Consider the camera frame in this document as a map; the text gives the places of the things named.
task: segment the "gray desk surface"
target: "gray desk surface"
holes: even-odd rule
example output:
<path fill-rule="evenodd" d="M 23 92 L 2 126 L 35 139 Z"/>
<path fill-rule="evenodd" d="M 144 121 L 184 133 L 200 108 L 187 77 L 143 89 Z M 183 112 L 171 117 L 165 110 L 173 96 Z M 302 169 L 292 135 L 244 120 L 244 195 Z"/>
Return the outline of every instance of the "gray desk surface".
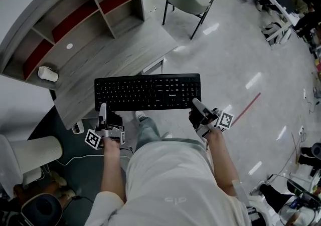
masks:
<path fill-rule="evenodd" d="M 177 47 L 153 18 L 116 40 L 103 34 L 92 42 L 59 72 L 55 105 L 67 129 L 94 109 L 96 78 L 136 75 Z"/>

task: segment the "red tape line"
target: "red tape line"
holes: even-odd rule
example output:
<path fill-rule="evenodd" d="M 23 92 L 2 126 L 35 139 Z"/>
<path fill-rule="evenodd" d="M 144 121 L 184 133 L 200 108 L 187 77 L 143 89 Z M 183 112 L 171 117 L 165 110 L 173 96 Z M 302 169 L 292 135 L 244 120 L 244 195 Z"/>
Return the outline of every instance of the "red tape line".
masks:
<path fill-rule="evenodd" d="M 252 104 L 254 103 L 254 101 L 256 101 L 257 98 L 260 97 L 260 95 L 261 95 L 261 93 L 259 92 L 259 93 L 255 96 L 255 98 L 250 102 L 250 104 L 248 104 L 247 107 L 242 111 L 242 113 L 239 114 L 239 116 L 233 121 L 233 123 L 232 123 L 231 126 L 233 126 L 233 125 L 241 118 L 241 116 L 246 112 L 246 110 L 248 110 L 248 109 L 250 108 L 250 106 L 252 106 Z"/>

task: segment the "keyboard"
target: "keyboard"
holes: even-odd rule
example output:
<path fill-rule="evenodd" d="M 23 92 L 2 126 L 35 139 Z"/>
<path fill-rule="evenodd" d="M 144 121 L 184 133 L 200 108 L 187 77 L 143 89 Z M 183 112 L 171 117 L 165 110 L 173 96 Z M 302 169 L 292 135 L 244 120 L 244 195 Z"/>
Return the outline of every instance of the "keyboard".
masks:
<path fill-rule="evenodd" d="M 201 101 L 199 74 L 143 75 L 95 79 L 95 109 L 111 111 L 192 108 Z"/>

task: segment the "table leg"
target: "table leg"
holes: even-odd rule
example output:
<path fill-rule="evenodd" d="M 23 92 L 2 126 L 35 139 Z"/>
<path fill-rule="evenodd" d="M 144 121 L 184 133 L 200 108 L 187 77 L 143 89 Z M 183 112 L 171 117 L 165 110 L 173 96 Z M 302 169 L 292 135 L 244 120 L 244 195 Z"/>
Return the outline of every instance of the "table leg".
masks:
<path fill-rule="evenodd" d="M 282 31 L 287 30 L 291 25 L 292 24 L 290 21 L 286 22 L 278 31 L 276 31 L 274 34 L 271 34 L 268 38 L 266 38 L 266 40 L 269 42 L 270 40 L 278 36 Z"/>

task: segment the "power outlet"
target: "power outlet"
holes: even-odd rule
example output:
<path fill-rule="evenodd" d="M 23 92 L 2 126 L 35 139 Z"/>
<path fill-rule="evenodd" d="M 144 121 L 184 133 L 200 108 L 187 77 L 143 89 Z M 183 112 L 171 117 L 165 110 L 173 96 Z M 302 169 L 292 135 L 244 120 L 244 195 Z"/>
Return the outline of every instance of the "power outlet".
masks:
<path fill-rule="evenodd" d="M 302 135 L 303 130 L 304 130 L 303 125 L 301 125 L 301 128 L 300 128 L 300 130 L 299 130 L 299 136 Z"/>

